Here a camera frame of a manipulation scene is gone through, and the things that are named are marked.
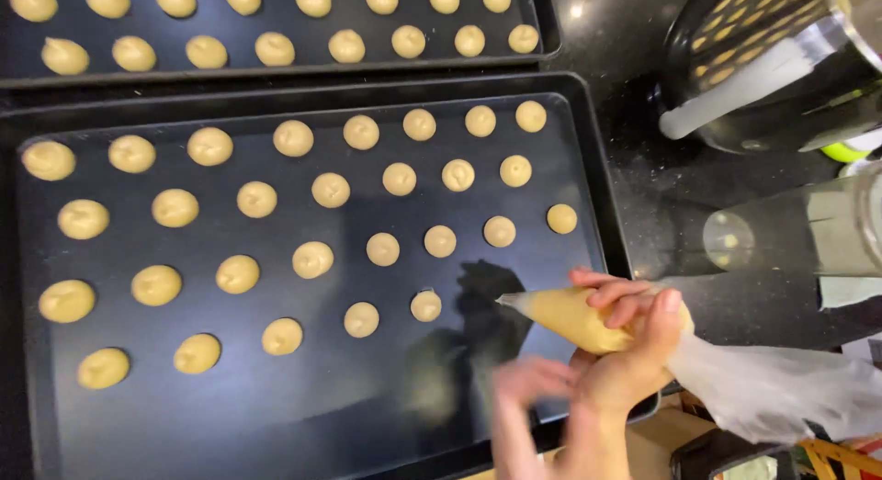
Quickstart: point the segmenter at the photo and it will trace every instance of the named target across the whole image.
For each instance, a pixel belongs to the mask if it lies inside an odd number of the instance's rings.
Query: piping bag
[[[603,325],[613,306],[586,304],[593,288],[503,294],[497,303],[597,355],[628,350],[642,329]],[[882,431],[882,372],[840,354],[759,346],[715,346],[695,336],[685,305],[683,331],[667,369],[696,395],[714,421],[751,442],[793,444],[814,437],[806,421],[831,440]]]

